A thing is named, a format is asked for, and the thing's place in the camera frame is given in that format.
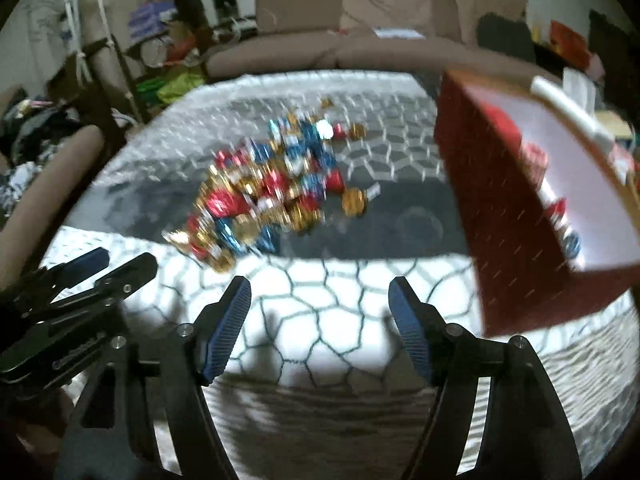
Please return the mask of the blue wrapped candy in box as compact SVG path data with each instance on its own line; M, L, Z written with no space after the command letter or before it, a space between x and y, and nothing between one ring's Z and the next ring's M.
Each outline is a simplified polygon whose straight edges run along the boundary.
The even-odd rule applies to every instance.
M575 260L582 249L580 236L575 231L565 232L561 240L561 245L563 254L567 260Z

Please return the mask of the large red gift box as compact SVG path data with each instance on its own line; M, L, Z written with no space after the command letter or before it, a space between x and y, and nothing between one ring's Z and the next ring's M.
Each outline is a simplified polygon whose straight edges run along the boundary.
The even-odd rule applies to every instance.
M462 72L444 73L437 106L434 138L474 262L484 336L573 321L638 286L638 205L576 126L523 88ZM580 241L575 260L491 110L548 155L544 184L552 200L566 201Z

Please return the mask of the patterned grey table cloth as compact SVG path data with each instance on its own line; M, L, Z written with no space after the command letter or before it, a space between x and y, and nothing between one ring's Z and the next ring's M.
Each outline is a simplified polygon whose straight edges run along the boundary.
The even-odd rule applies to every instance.
M113 266L150 252L154 280L126 301L130 326L159 334L218 299L229 273L172 248L209 153L260 133L291 106L334 99L331 117L363 122L337 151L352 185L382 193L360 219L326 208L308 235L239 258L253 302L224 376L204 391L243 479L396 479L435 401L387 307L404 276L449 322L484 325L474 262L434 140L437 87L384 73L255 77L188 94L100 174L44 256L48 266L104 247Z

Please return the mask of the lone gold candy on cloth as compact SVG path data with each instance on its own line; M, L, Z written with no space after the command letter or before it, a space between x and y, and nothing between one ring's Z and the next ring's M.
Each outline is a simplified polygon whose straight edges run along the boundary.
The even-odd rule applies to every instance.
M334 102L330 98L322 98L320 100L320 108L322 110L328 110L329 108L334 107Z

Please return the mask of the white tissue box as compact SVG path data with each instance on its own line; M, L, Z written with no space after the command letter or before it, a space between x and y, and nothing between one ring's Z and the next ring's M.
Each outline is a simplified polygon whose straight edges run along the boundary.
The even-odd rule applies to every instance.
M596 84L580 70L565 67L562 77L562 88L586 113L592 115L596 109Z

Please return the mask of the dark bag on sofa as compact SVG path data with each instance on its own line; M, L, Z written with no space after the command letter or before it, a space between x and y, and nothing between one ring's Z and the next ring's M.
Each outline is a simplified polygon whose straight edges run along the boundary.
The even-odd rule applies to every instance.
M495 13L487 13L478 20L476 40L483 49L529 63L536 61L532 35L523 21L511 21Z

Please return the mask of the white papers on sofa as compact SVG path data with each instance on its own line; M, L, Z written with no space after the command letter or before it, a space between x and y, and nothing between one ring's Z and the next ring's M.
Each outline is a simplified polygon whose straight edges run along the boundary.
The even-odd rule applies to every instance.
M375 28L373 31L380 39L422 40L425 38L420 32L410 28Z

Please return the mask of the orange gift box background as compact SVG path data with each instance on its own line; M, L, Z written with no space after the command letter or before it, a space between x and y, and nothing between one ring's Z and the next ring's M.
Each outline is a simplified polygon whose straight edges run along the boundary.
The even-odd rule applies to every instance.
M589 67L591 53L587 40L578 32L560 22L551 21L549 41L552 49L570 66L578 70L586 70Z

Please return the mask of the brown sofa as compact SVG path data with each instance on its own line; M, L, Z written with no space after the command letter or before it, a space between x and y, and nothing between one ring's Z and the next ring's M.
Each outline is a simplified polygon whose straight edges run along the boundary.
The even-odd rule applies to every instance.
M495 18L526 32L526 0L255 0L257 35L212 54L210 79L296 70L467 70L526 86L531 54L483 47Z

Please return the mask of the right brown cushion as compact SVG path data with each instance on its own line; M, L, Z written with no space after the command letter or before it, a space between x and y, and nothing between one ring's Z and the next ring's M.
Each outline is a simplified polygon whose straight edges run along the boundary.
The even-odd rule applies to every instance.
M485 14L496 14L510 21L525 21L528 0L454 0L458 9L461 41L477 45L476 30Z

